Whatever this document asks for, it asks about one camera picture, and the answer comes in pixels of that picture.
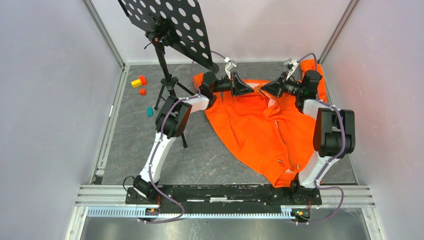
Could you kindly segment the orange jacket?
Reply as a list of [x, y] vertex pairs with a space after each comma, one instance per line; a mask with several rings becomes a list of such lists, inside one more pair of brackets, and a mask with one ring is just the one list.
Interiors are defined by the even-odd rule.
[[228, 150], [276, 188], [288, 187], [314, 153], [316, 121], [298, 111], [295, 97], [261, 90], [264, 79], [246, 79], [254, 90], [242, 96], [215, 93], [205, 115]]

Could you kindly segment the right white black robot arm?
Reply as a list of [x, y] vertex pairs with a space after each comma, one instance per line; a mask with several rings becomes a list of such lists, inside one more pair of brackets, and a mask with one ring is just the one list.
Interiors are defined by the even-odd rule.
[[260, 89], [273, 97], [290, 95], [295, 98], [296, 109], [315, 120], [312, 145], [314, 153], [302, 171], [290, 182], [289, 199], [302, 204], [320, 189], [320, 182], [331, 166], [355, 148], [355, 113], [338, 109], [317, 99], [322, 75], [307, 70], [301, 81], [283, 72], [276, 80]]

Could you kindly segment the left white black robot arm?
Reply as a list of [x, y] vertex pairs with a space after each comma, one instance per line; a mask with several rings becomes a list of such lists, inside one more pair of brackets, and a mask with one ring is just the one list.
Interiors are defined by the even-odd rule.
[[217, 78], [211, 71], [204, 73], [198, 90], [199, 93], [189, 97], [169, 96], [156, 118], [156, 134], [151, 152], [145, 166], [133, 181], [133, 189], [145, 204], [153, 203], [159, 195], [156, 184], [160, 180], [163, 164], [171, 146], [183, 135], [190, 115], [210, 109], [217, 102], [217, 93], [227, 92], [232, 97], [239, 97], [254, 92], [235, 71], [222, 78]]

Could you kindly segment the black perforated music stand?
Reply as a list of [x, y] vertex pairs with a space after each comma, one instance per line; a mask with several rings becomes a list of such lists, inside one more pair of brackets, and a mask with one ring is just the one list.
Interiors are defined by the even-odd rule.
[[208, 34], [201, 7], [196, 0], [121, 0], [119, 4], [130, 22], [145, 32], [154, 47], [163, 78], [157, 100], [169, 96], [186, 98], [199, 93], [182, 85], [168, 69], [165, 48], [170, 47], [203, 66], [208, 72], [217, 73], [213, 62]]

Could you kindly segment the teal block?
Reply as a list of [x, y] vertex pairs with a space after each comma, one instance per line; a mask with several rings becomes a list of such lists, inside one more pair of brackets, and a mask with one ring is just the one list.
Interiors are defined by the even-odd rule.
[[152, 117], [154, 115], [154, 110], [151, 106], [149, 106], [146, 110], [146, 114], [148, 117]]

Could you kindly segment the small red block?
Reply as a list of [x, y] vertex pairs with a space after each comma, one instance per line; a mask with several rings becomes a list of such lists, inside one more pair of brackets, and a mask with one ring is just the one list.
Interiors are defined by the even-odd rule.
[[144, 88], [140, 88], [139, 89], [139, 94], [141, 95], [141, 96], [145, 96], [146, 95], [146, 90], [144, 89]]

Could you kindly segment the red block on yellow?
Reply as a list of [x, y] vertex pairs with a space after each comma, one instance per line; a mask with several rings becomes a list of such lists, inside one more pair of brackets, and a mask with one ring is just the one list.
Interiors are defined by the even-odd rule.
[[139, 77], [139, 80], [140, 80], [140, 83], [141, 83], [142, 86], [147, 85], [147, 80], [146, 80], [146, 78], [143, 75], [141, 75]]

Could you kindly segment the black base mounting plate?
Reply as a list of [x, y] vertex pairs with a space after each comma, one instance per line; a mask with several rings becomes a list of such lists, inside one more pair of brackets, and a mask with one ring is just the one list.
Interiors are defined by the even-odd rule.
[[171, 185], [158, 187], [165, 195], [149, 200], [128, 189], [128, 205], [158, 204], [160, 213], [247, 214], [277, 213], [281, 206], [320, 206], [317, 188], [275, 188], [271, 184]]

